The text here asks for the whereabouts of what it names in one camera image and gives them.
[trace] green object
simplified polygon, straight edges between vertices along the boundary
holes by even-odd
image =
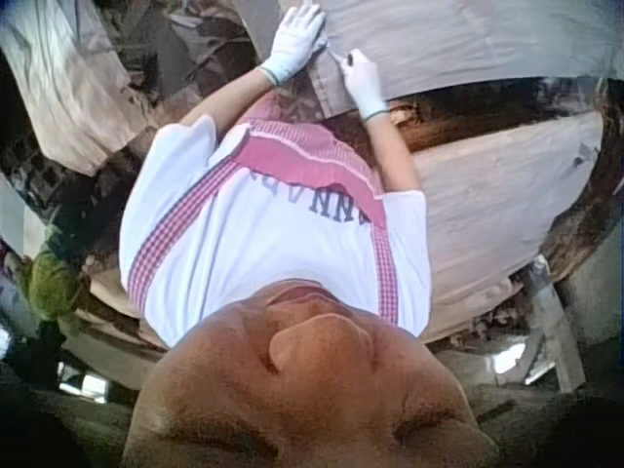
[[[67,323],[68,326],[62,328],[73,329],[69,325],[73,321],[68,316],[86,306],[90,295],[87,285],[79,279],[79,267],[59,258],[50,248],[49,241],[56,243],[60,235],[54,226],[49,228],[46,244],[32,262],[19,270],[17,283],[30,309],[39,319],[59,321],[60,325]]]

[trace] white glove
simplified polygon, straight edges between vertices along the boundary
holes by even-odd
[[[325,45],[327,36],[318,40],[324,23],[325,12],[309,0],[288,10],[275,33],[271,56],[260,66],[274,86],[292,78]]]
[[[381,95],[377,65],[359,49],[351,51],[349,59],[334,57],[342,69],[344,86],[360,109],[362,120],[367,121],[373,115],[387,112],[386,101]]]

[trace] man's mouth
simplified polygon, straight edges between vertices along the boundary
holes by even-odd
[[[297,299],[303,299],[308,295],[320,295],[325,299],[329,299],[331,302],[335,302],[336,304],[340,304],[340,301],[336,299],[329,291],[319,286],[295,286],[294,288],[290,288],[287,291],[282,292],[277,297],[275,297],[268,305],[279,304],[280,302],[287,302]]]

